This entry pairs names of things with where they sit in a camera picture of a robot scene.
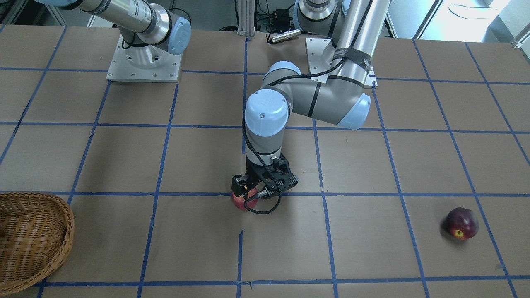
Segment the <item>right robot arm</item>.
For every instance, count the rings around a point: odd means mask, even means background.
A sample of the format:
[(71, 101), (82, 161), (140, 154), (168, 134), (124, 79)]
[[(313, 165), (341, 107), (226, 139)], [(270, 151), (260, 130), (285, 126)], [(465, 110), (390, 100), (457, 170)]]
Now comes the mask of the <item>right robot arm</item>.
[(163, 6), (145, 0), (40, 0), (41, 4), (81, 11), (132, 32), (141, 43), (180, 55), (191, 39), (190, 22)]

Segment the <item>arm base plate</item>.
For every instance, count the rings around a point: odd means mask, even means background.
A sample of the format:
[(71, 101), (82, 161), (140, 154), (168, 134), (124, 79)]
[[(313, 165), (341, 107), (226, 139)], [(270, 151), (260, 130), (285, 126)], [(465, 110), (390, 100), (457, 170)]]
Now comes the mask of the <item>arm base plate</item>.
[[(336, 49), (333, 47), (331, 39), (307, 38), (306, 49), (311, 74), (322, 73), (335, 65), (333, 58)], [(363, 88), (376, 87), (378, 83), (373, 72), (372, 57), (367, 53), (351, 47), (340, 49), (339, 58), (346, 57), (347, 51), (350, 51), (349, 55), (352, 58), (347, 58), (346, 65), (333, 73), (333, 75), (352, 79), (362, 85)]]
[(106, 79), (112, 82), (177, 83), (182, 55), (172, 55), (152, 45), (127, 47), (120, 36), (108, 67)]

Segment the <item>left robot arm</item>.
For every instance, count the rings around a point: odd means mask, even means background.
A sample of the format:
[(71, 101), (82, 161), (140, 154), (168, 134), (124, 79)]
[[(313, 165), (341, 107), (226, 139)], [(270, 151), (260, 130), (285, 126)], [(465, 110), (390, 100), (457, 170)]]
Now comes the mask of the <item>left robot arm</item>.
[(302, 74), (291, 62), (274, 63), (246, 102), (242, 117), (246, 173), (236, 175), (231, 192), (246, 196), (264, 183), (257, 198), (281, 194), (298, 183), (282, 154), (292, 113), (351, 130), (363, 126), (371, 98), (364, 93), (389, 0), (297, 0), (294, 25), (326, 37), (316, 51), (323, 70)]

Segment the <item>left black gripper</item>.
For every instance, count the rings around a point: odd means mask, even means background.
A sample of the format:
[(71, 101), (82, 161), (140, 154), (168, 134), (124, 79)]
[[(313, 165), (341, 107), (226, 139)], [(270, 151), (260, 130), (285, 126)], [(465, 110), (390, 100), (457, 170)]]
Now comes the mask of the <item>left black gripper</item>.
[[(262, 190), (257, 194), (251, 194), (259, 183), (264, 183)], [(231, 180), (231, 196), (271, 198), (280, 192), (294, 188), (299, 183), (299, 178), (290, 170), (289, 162), (283, 154), (279, 158), (273, 158), (273, 163), (263, 166), (246, 159), (245, 175), (235, 175)]]

